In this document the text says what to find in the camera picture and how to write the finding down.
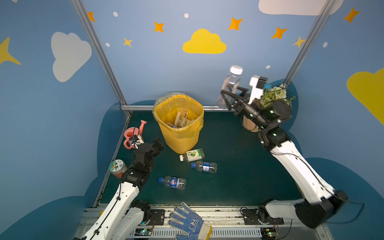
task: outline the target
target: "yellow trash bin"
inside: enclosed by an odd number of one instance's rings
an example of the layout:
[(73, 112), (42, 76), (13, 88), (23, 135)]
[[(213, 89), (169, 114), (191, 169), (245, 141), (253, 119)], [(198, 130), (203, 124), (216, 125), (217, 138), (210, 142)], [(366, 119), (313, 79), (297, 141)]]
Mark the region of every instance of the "yellow trash bin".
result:
[[(195, 99), (183, 95), (170, 94), (159, 105), (154, 106), (153, 116), (159, 123), (161, 132), (167, 145), (178, 154), (184, 154), (191, 150), (199, 140), (200, 130), (203, 128), (204, 108)], [(195, 121), (189, 126), (172, 128), (166, 122), (174, 122), (179, 108), (185, 108), (188, 112), (188, 119)]]

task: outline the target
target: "white cloud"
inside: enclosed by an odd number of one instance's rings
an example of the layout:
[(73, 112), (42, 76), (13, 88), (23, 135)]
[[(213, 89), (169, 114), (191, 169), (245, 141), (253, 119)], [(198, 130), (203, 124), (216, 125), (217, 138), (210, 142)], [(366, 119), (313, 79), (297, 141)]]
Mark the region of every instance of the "white cloud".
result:
[[(336, 0), (331, 14), (336, 12), (344, 0)], [(326, 0), (260, 0), (259, 9), (266, 14), (319, 15)]]
[(91, 57), (91, 45), (82, 41), (76, 34), (56, 32), (52, 35), (53, 74), (60, 82), (66, 82)]

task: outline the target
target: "dark green mat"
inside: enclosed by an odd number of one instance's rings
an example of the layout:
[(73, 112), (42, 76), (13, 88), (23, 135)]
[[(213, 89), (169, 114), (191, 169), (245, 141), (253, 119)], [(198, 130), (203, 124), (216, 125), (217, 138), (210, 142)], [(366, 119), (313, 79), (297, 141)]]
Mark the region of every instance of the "dark green mat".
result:
[[(133, 112), (129, 127), (143, 119), (145, 142), (159, 137), (165, 149), (155, 158), (148, 182), (137, 199), (151, 204), (190, 205), (258, 205), (267, 199), (293, 200), (301, 198), (298, 188), (285, 168), (259, 143), (256, 133), (246, 131), (240, 117), (229, 112), (205, 112), (204, 127), (193, 149), (203, 148), (205, 161), (216, 162), (217, 173), (199, 172), (165, 143), (158, 123), (150, 111)], [(133, 150), (123, 144), (117, 154), (127, 166), (132, 164)], [(158, 183), (163, 176), (187, 180), (185, 190), (166, 188)], [(110, 175), (101, 203), (109, 203), (118, 188), (119, 179)]]

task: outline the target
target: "white bottle cap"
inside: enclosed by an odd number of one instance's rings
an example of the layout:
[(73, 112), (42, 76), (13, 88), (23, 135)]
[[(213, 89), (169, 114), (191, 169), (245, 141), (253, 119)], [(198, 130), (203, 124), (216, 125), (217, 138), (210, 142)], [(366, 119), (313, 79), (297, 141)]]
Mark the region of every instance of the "white bottle cap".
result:
[(229, 69), (229, 71), (233, 74), (241, 75), (243, 73), (243, 68), (233, 65), (231, 66), (231, 69)]

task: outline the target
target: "work glove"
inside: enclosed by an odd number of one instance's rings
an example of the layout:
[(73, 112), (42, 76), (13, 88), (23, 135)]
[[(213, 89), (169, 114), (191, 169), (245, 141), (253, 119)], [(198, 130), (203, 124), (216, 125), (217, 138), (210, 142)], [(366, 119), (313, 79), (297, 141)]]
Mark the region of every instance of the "work glove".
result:
[(201, 217), (188, 207), (185, 202), (181, 207), (175, 207), (171, 212), (168, 221), (171, 227), (178, 228), (186, 233), (176, 235), (176, 240), (208, 240), (212, 234), (212, 227), (204, 224)]

